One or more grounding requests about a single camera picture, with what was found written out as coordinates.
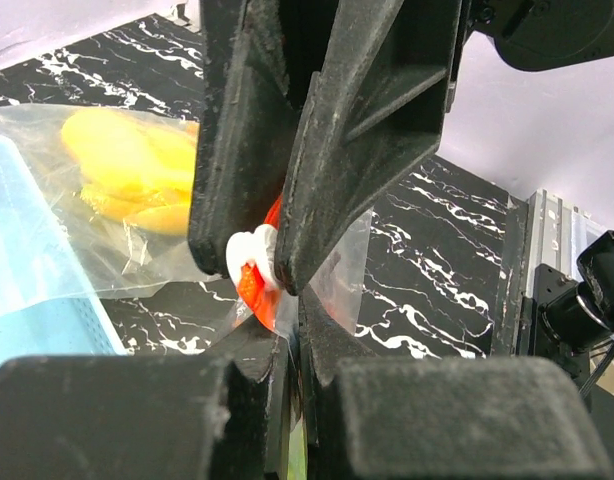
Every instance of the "yellow object in plastic bag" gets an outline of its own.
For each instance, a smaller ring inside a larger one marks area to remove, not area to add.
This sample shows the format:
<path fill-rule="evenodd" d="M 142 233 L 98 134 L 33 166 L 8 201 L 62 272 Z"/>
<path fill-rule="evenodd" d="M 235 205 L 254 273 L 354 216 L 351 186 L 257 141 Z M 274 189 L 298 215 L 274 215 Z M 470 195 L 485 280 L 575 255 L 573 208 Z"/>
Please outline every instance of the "yellow object in plastic bag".
<path fill-rule="evenodd" d="M 110 109 L 83 109 L 61 130 L 87 183 L 80 198 L 110 220 L 185 235 L 200 126 L 144 125 Z"/>

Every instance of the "white wall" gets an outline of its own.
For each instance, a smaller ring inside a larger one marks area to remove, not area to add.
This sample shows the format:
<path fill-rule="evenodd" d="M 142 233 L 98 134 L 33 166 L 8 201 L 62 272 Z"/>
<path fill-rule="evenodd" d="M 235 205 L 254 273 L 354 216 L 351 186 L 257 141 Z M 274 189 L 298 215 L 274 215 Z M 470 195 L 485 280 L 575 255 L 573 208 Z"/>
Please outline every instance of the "white wall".
<path fill-rule="evenodd" d="M 523 199 L 545 188 L 614 228 L 614 58 L 524 73 L 475 35 L 440 154 Z"/>
<path fill-rule="evenodd" d="M 0 69 L 122 25 L 173 0 L 0 0 Z"/>

